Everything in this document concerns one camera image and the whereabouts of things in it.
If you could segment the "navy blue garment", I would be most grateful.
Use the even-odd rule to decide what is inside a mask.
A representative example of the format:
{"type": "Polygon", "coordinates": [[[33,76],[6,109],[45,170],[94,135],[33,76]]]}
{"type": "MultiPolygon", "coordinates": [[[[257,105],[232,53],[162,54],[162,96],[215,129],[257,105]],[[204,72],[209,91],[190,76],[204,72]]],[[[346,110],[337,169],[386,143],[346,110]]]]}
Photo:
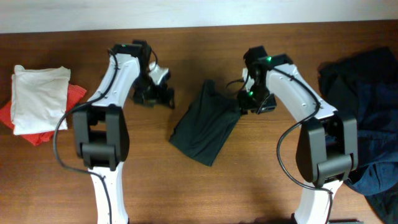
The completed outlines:
{"type": "Polygon", "coordinates": [[[346,185],[369,196],[397,183],[397,83],[359,83],[358,96],[358,168],[346,185]]]}

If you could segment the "dark grey garment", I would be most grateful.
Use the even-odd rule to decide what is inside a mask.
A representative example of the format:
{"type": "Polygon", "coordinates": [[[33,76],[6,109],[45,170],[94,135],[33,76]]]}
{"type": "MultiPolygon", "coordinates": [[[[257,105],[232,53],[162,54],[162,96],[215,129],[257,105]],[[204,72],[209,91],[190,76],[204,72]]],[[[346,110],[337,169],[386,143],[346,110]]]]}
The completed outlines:
{"type": "Polygon", "coordinates": [[[397,224],[397,185],[365,198],[383,223],[397,224]]]}

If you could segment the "white folded shirt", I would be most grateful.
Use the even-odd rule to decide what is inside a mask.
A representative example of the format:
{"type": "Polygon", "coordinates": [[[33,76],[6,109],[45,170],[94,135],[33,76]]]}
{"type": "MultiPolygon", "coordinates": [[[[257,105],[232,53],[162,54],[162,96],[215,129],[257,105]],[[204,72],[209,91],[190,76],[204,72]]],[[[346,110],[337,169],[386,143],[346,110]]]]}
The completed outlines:
{"type": "Polygon", "coordinates": [[[14,67],[11,121],[13,134],[39,134],[67,129],[66,113],[71,70],[65,67],[28,70],[14,67]]]}

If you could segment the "dark green Nike t-shirt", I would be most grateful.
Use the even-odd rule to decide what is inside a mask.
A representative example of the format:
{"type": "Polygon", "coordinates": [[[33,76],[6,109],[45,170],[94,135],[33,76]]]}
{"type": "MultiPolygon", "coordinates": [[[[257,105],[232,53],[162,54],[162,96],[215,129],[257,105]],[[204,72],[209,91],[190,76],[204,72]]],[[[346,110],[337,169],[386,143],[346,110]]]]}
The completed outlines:
{"type": "Polygon", "coordinates": [[[200,94],[178,122],[169,143],[187,157],[211,167],[241,118],[238,101],[204,81],[200,94]]]}

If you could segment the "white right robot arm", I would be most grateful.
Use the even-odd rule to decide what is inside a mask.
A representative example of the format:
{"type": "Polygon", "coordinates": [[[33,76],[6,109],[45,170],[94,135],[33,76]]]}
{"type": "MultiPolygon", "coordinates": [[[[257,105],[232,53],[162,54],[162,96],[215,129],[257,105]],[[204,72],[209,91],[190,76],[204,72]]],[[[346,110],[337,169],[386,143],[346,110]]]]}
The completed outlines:
{"type": "Polygon", "coordinates": [[[356,118],[323,100],[288,55],[269,56],[264,49],[253,48],[243,59],[244,87],[238,93],[241,111],[271,112],[279,99],[295,120],[276,146],[280,167],[303,188],[293,223],[329,223],[337,190],[358,167],[356,118]],[[296,128],[300,134],[295,161],[303,181],[289,173],[281,157],[282,141],[296,128]]]}

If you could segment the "black garment in pile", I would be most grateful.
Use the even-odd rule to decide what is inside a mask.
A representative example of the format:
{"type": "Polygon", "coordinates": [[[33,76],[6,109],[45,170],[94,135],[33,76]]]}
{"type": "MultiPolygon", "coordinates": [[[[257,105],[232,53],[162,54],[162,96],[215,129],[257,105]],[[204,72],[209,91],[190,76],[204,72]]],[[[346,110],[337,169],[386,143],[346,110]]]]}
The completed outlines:
{"type": "Polygon", "coordinates": [[[397,58],[389,47],[327,63],[319,74],[326,101],[359,123],[387,124],[397,114],[397,58]]]}

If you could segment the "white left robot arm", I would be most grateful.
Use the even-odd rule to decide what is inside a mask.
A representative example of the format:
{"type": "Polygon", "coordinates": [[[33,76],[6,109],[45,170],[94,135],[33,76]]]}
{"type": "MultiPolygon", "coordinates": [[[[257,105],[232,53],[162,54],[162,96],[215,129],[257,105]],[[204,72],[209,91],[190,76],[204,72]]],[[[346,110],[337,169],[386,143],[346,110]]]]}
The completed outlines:
{"type": "Polygon", "coordinates": [[[175,108],[170,72],[150,59],[154,55],[144,40],[114,45],[98,89],[73,112],[76,153],[93,182],[98,223],[129,223],[122,178],[130,148],[126,100],[175,108]]]}

